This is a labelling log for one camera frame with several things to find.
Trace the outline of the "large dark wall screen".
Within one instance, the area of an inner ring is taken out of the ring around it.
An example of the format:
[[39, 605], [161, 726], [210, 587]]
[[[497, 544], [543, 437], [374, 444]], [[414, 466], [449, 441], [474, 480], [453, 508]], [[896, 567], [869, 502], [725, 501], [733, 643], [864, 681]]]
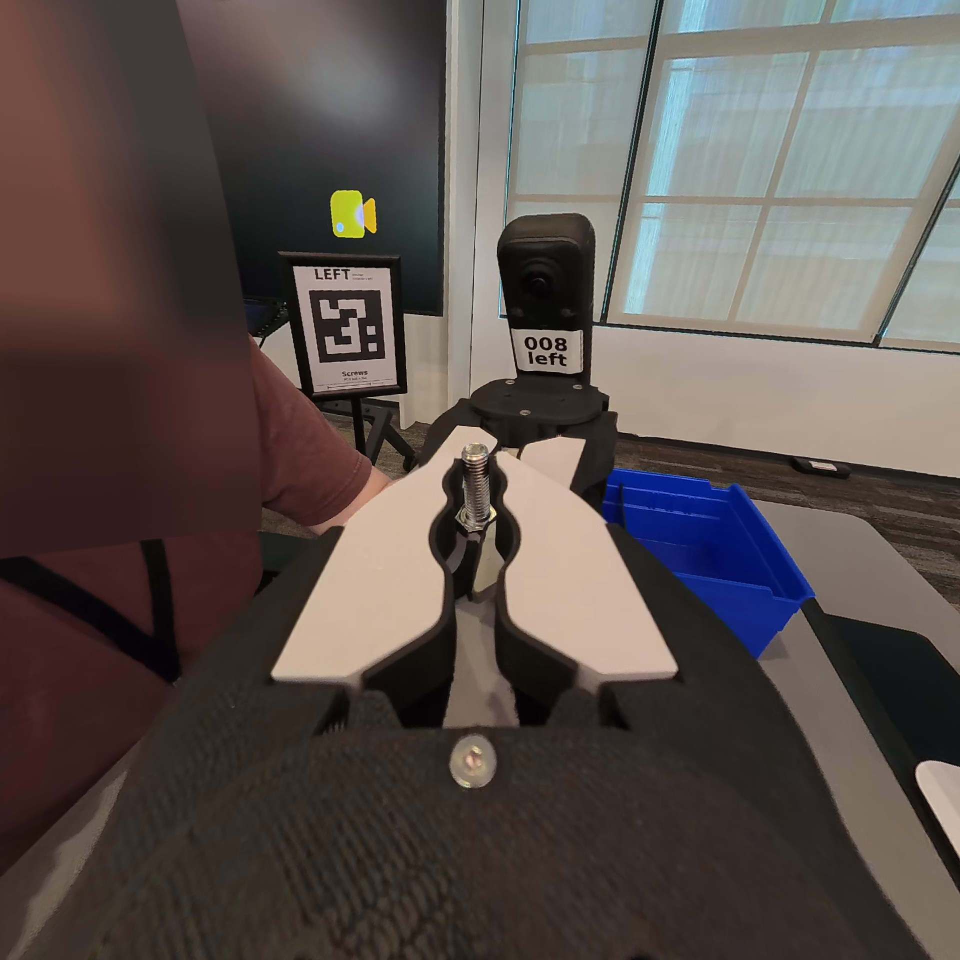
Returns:
[[442, 312], [448, 3], [182, 1], [246, 298], [280, 253], [398, 256]]

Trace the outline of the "blue plastic tray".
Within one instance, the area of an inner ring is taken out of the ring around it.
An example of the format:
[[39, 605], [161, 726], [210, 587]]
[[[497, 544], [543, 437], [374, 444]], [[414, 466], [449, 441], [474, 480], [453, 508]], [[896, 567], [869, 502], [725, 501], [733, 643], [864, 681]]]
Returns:
[[814, 598], [741, 486], [617, 468], [608, 476], [602, 510], [616, 524], [618, 484], [625, 488], [629, 534], [709, 606], [755, 659]]

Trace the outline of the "silver hex bolt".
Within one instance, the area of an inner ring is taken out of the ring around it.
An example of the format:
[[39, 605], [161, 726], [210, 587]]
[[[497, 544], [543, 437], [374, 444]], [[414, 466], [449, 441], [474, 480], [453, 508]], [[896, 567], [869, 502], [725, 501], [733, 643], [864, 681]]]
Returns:
[[483, 442], [472, 442], [462, 449], [463, 506], [475, 516], [485, 515], [491, 507], [489, 458], [490, 450]]

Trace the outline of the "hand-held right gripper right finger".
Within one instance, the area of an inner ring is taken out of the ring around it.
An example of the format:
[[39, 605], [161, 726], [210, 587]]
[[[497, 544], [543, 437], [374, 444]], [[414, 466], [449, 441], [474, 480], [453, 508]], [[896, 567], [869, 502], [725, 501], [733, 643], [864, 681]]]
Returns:
[[522, 460], [496, 461], [519, 531], [502, 569], [507, 626], [559, 655], [574, 685], [674, 678], [677, 661], [603, 517]]

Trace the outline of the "framed code sign on legs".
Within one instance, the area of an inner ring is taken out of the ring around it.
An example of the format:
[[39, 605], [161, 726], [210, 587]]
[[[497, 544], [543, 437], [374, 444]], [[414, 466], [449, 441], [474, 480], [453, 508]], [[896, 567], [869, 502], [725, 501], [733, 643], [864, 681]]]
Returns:
[[349, 417], [372, 464], [389, 444], [409, 473], [417, 454], [382, 399], [408, 389], [397, 254], [278, 253], [300, 390], [321, 413]]

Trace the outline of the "large paned window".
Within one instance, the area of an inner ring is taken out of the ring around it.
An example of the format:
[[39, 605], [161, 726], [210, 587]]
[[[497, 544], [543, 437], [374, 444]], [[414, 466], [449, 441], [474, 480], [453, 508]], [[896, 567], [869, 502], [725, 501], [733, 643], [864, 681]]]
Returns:
[[506, 219], [594, 321], [958, 352], [958, 2], [515, 2]]

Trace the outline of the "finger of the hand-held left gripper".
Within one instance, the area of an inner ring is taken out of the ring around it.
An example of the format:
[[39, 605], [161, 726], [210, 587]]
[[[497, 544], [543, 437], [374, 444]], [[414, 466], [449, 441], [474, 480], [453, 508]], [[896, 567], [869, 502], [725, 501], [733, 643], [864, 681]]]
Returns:
[[584, 438], [554, 437], [525, 445], [519, 453], [519, 488], [523, 496], [547, 492], [555, 495], [559, 489], [582, 496], [574, 484], [586, 447]]
[[488, 452], [498, 449], [498, 440], [479, 426], [432, 424], [418, 454], [418, 469], [431, 474], [448, 474], [460, 461], [465, 447], [483, 445]]

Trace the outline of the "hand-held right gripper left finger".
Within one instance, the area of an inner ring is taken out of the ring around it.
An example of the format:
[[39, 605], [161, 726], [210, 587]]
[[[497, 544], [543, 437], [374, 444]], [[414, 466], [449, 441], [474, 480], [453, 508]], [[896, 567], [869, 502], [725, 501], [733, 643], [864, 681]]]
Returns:
[[451, 677], [452, 582], [437, 535], [456, 458], [436, 453], [345, 523], [271, 669], [275, 682], [436, 687]]

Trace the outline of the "person's left forearm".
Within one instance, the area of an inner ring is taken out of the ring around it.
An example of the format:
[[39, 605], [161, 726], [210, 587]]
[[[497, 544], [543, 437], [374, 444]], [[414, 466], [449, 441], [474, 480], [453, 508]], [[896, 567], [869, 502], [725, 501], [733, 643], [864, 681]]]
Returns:
[[394, 486], [398, 481], [388, 477], [376, 467], [370, 470], [366, 484], [342, 510], [333, 514], [329, 519], [316, 524], [305, 524], [296, 521], [293, 517], [275, 510], [264, 508], [261, 511], [259, 531], [293, 536], [300, 539], [313, 539], [326, 533], [333, 527], [343, 527], [355, 516], [359, 510], [384, 491]]

